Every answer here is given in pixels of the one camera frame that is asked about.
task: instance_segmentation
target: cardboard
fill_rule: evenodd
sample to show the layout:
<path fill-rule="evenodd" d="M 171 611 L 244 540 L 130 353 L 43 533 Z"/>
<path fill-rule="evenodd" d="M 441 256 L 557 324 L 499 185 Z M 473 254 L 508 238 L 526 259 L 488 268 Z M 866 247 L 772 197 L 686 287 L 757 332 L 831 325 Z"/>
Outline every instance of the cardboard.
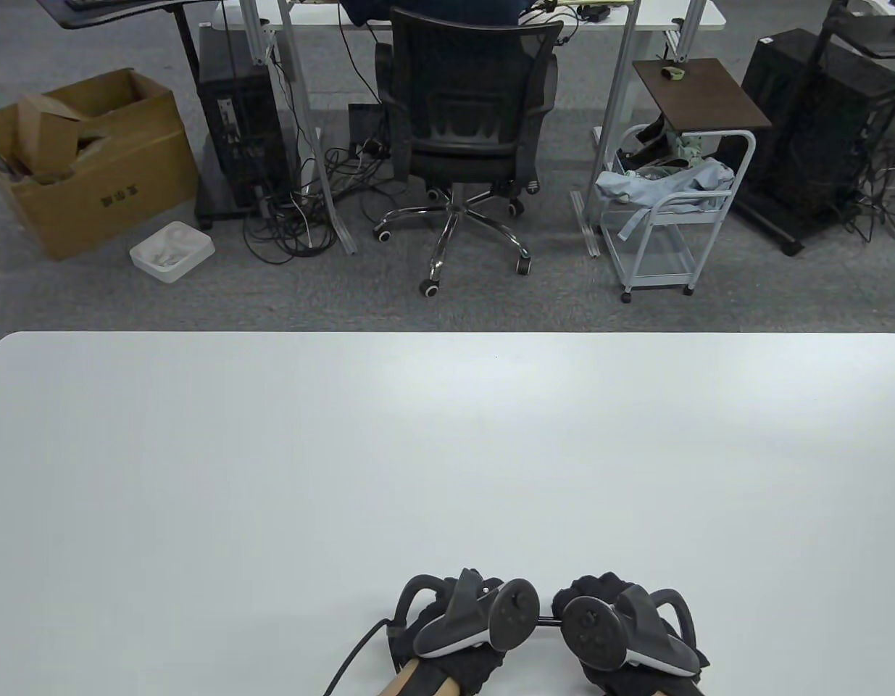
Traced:
<path fill-rule="evenodd" d="M 34 175 L 69 175 L 77 159 L 80 123 L 86 117 L 44 95 L 21 96 L 17 155 Z"/>
<path fill-rule="evenodd" d="M 52 258 L 92 249 L 196 195 L 196 160 L 166 87 L 126 69 L 46 97 L 0 109 L 0 154 L 27 175 L 13 183 L 0 173 L 0 193 Z M 66 172 L 47 172 L 69 158 L 72 137 Z"/>

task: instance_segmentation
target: chrome chair base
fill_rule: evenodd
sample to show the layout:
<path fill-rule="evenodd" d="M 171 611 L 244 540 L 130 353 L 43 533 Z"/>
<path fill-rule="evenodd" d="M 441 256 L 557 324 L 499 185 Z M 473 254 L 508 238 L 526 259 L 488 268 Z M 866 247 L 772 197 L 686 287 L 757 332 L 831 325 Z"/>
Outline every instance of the chrome chair base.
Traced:
<path fill-rule="evenodd" d="M 480 223 L 484 228 L 494 230 L 510 241 L 517 248 L 517 254 L 519 255 L 516 266 L 517 274 L 520 276 L 530 274 L 530 252 L 528 251 L 528 248 L 524 246 L 524 243 L 510 228 L 503 225 L 503 223 L 493 220 L 490 217 L 483 215 L 483 213 L 474 210 L 474 206 L 487 202 L 487 200 L 497 198 L 497 196 L 493 195 L 490 191 L 487 191 L 485 193 L 480 193 L 477 196 L 473 196 L 471 199 L 464 199 L 463 189 L 463 183 L 454 183 L 454 185 L 451 186 L 450 196 L 447 196 L 443 190 L 437 188 L 428 189 L 428 194 L 439 198 L 441 200 L 440 203 L 437 205 L 398 208 L 397 210 L 387 212 L 386 215 L 380 219 L 380 222 L 373 228 L 373 234 L 377 238 L 377 241 L 388 241 L 391 237 L 390 224 L 396 220 L 433 218 L 433 216 L 447 215 L 447 222 L 444 223 L 444 231 L 441 232 L 441 236 L 438 238 L 438 243 L 434 246 L 434 253 L 431 255 L 430 272 L 428 272 L 428 277 L 424 281 L 421 281 L 420 290 L 421 294 L 425 297 L 434 297 L 434 295 L 437 295 L 438 288 L 440 288 L 441 285 L 441 269 L 444 268 L 444 259 L 447 256 L 447 245 L 450 243 L 458 223 L 464 218 L 469 218 L 474 222 Z M 514 203 L 509 203 L 509 211 L 511 212 L 512 210 L 516 211 L 516 215 L 520 213 L 521 206 L 517 200 Z"/>

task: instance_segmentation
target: black pc case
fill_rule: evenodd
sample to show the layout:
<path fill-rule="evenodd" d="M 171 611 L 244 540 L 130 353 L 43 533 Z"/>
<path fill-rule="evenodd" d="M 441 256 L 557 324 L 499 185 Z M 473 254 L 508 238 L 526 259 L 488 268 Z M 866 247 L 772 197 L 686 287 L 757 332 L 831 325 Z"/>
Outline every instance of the black pc case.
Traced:
<path fill-rule="evenodd" d="M 804 29 L 759 40 L 742 86 L 773 123 L 757 134 L 757 149 L 745 186 L 781 204 L 759 212 L 802 239 L 848 212 L 875 149 L 895 115 L 895 72 L 848 49 L 829 44 L 804 103 L 794 110 L 791 143 L 772 152 L 780 117 L 793 96 L 805 61 L 817 41 Z M 726 138 L 716 157 L 735 167 L 739 146 Z"/>
<path fill-rule="evenodd" d="M 299 153 L 292 148 L 289 162 L 269 67 L 251 60 L 244 30 L 199 27 L 199 101 L 236 205 L 255 205 L 258 183 L 288 200 L 298 190 Z"/>

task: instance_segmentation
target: mesh chair back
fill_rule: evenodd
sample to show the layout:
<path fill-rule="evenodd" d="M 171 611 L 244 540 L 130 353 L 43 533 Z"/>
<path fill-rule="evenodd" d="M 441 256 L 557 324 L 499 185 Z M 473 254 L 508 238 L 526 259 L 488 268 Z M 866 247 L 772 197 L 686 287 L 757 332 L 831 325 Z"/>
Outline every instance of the mesh chair back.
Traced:
<path fill-rule="evenodd" d="M 481 27 L 391 13 L 392 91 L 407 105 L 413 147 L 514 149 L 544 78 L 562 22 Z"/>

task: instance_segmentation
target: black glove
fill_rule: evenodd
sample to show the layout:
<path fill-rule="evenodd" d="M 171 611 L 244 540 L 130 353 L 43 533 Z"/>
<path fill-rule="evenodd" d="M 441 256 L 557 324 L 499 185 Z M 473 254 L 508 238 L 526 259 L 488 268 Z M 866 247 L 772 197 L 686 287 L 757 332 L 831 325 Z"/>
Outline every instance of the black glove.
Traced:
<path fill-rule="evenodd" d="M 392 662 L 397 669 L 402 669 L 410 660 L 418 657 L 412 646 L 418 631 L 439 616 L 443 616 L 447 611 L 447 604 L 457 580 L 449 577 L 446 578 L 446 582 L 447 591 L 443 594 L 438 593 L 435 600 L 421 610 L 414 623 L 411 623 L 400 635 L 390 638 Z M 502 581 L 494 577 L 483 581 L 483 586 L 489 590 L 496 589 L 500 584 Z M 444 675 L 444 679 L 438 682 L 438 685 L 450 677 L 460 685 L 462 696 L 474 696 L 483 688 L 483 683 L 489 679 L 491 673 L 497 667 L 502 666 L 504 654 L 506 653 L 498 652 L 489 643 L 483 643 L 480 647 L 466 647 L 466 649 L 443 657 L 420 659 L 420 664 L 411 679 L 423 679 L 426 684 L 433 684 L 438 682 L 437 673 L 441 673 Z"/>
<path fill-rule="evenodd" d="M 625 583 L 615 573 L 605 573 L 601 577 L 580 577 L 567 589 L 561 589 L 554 597 L 552 605 L 554 617 L 562 618 L 566 605 L 576 597 L 597 597 L 597 599 L 612 604 L 618 595 L 628 589 L 631 584 Z M 662 619 L 662 622 L 670 636 L 679 637 L 669 622 L 665 619 Z M 708 658 L 696 647 L 690 647 L 693 647 L 698 653 L 700 666 L 707 667 L 709 665 Z M 694 677 L 672 676 L 655 669 L 643 666 L 632 667 L 629 664 L 612 672 L 602 672 L 583 664 L 583 672 L 586 673 L 586 678 L 604 690 L 607 696 L 653 696 L 657 692 L 663 692 L 667 696 L 702 696 L 696 686 L 699 683 L 700 673 Z"/>

